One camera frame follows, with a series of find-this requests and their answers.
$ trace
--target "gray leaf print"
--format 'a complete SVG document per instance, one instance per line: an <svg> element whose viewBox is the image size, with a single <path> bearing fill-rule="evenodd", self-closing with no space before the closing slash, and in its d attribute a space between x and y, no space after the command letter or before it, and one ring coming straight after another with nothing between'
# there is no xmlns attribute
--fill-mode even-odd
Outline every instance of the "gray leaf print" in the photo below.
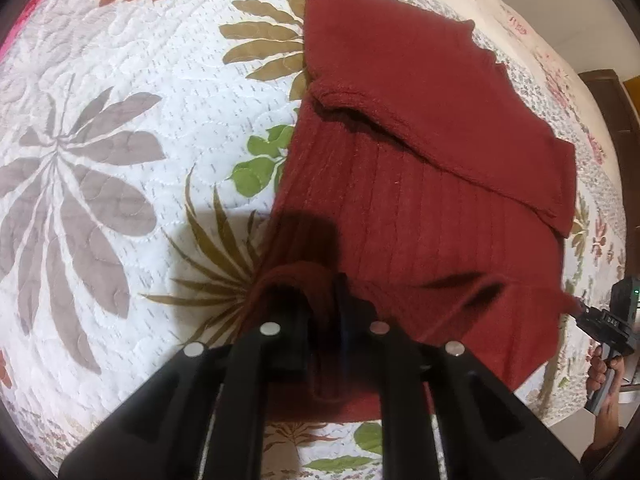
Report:
<svg viewBox="0 0 640 480"><path fill-rule="evenodd" d="M74 269L84 286L104 310L126 318L129 284L111 244L68 189L60 215Z"/></svg>
<svg viewBox="0 0 640 480"><path fill-rule="evenodd" d="M16 158L6 166L0 168L0 198L12 192L27 180L38 169L40 161L37 158Z"/></svg>
<svg viewBox="0 0 640 480"><path fill-rule="evenodd" d="M119 103L107 106L93 121L84 126L73 139L80 144L112 132L134 117L146 112L161 100L161 97L146 92L133 94Z"/></svg>
<svg viewBox="0 0 640 480"><path fill-rule="evenodd" d="M49 117L47 117L47 129L44 131L45 135L50 139L53 139L53 130L56 127L56 102L53 100L50 94L47 94L49 100Z"/></svg>
<svg viewBox="0 0 640 480"><path fill-rule="evenodd" d="M129 236L142 236L154 230L154 208L135 187L79 164L72 171L87 205L101 223Z"/></svg>
<svg viewBox="0 0 640 480"><path fill-rule="evenodd" d="M25 334L28 334L33 328L40 304L40 269L46 218L47 201L43 197L36 208L33 227L18 263L18 315Z"/></svg>
<svg viewBox="0 0 640 480"><path fill-rule="evenodd" d="M114 136L97 140L81 148L70 148L69 151L114 166L128 166L165 158L158 140L149 132L118 132Z"/></svg>
<svg viewBox="0 0 640 480"><path fill-rule="evenodd" d="M66 280L65 264L60 252L60 240L53 230L53 222L49 223L46 267L51 317L62 344L79 365L100 374L100 367L95 361L86 333L80 325L78 314L76 314L76 302L69 289L69 282Z"/></svg>
<svg viewBox="0 0 640 480"><path fill-rule="evenodd" d="M15 254L22 242L36 200L40 195L41 175L27 186L15 200L0 224L0 281L11 272L15 264Z"/></svg>
<svg viewBox="0 0 640 480"><path fill-rule="evenodd" d="M99 114L104 105L109 100L109 96L111 95L111 90L113 90L113 86L107 88L104 92L98 95L97 98L93 99L87 106L84 107L84 110L80 113L76 124L69 130L67 136L72 136L75 134L80 128L82 128L85 124L87 124L91 119L93 119L97 114Z"/></svg>
<svg viewBox="0 0 640 480"><path fill-rule="evenodd" d="M22 137L20 137L18 144L20 144L21 146L42 146L36 130L34 130L30 126L27 128L27 132Z"/></svg>

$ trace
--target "folded red garment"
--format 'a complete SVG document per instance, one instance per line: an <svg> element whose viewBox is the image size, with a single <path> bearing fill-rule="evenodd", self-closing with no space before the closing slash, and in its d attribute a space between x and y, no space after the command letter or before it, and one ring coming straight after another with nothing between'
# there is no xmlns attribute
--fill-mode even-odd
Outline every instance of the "folded red garment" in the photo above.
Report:
<svg viewBox="0 0 640 480"><path fill-rule="evenodd" d="M472 22L396 0L306 0L304 27L312 82L246 326L277 284L302 291L322 326L344 272L381 318L430 344L461 340L516 388L574 308L560 288L574 147L522 103ZM335 399L320 382L271 413L379 416L374 397Z"/></svg>

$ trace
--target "metal rivet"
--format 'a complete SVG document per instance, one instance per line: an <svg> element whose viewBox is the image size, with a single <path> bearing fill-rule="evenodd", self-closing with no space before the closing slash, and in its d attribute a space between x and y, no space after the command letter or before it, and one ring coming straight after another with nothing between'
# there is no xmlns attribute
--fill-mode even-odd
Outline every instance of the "metal rivet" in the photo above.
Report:
<svg viewBox="0 0 640 480"><path fill-rule="evenodd" d="M280 325L273 321L268 321L260 326L262 335L278 335L280 333Z"/></svg>
<svg viewBox="0 0 640 480"><path fill-rule="evenodd" d="M374 321L369 325L369 330L375 335L385 335L389 332L389 325L384 321Z"/></svg>
<svg viewBox="0 0 640 480"><path fill-rule="evenodd" d="M465 353L465 346L460 341L449 341L444 345L444 349L447 354L453 355L453 357L458 357Z"/></svg>
<svg viewBox="0 0 640 480"><path fill-rule="evenodd" d="M184 347L184 354L187 357L198 357L204 352L204 345L202 343L189 343Z"/></svg>

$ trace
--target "dark sleeve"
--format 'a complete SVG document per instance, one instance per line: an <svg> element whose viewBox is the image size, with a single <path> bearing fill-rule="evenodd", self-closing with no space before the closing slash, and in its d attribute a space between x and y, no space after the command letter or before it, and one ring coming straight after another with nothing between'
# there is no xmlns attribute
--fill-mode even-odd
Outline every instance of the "dark sleeve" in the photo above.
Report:
<svg viewBox="0 0 640 480"><path fill-rule="evenodd" d="M620 428L618 430L618 436L608 446L600 449L593 449L593 447L591 447L593 446L593 444L591 444L591 446L589 446L585 450L585 452L582 454L582 458L580 459L580 465L584 469L584 472L587 473L587 475L590 474L594 469L596 469L596 466L600 462L602 462L604 457L606 457L609 451L611 451L613 445L620 440L620 436L622 435L623 431L625 431L625 428Z"/></svg>

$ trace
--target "cream floral fabric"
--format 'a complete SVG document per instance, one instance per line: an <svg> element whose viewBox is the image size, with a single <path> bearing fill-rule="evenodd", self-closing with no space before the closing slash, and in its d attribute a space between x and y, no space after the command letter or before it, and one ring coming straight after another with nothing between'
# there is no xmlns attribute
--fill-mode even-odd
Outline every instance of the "cream floral fabric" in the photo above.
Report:
<svg viewBox="0 0 640 480"><path fill-rule="evenodd" d="M403 1L474 19L476 43L576 146L563 283L606 306L625 219L588 91L499 0ZM306 88L304 5L34 0L4 46L0 396L53 471L186 342L234 336ZM518 390L547 424L584 403L593 348L571 320L559 334ZM273 425L263 476L370 480L380 438L377 421Z"/></svg>

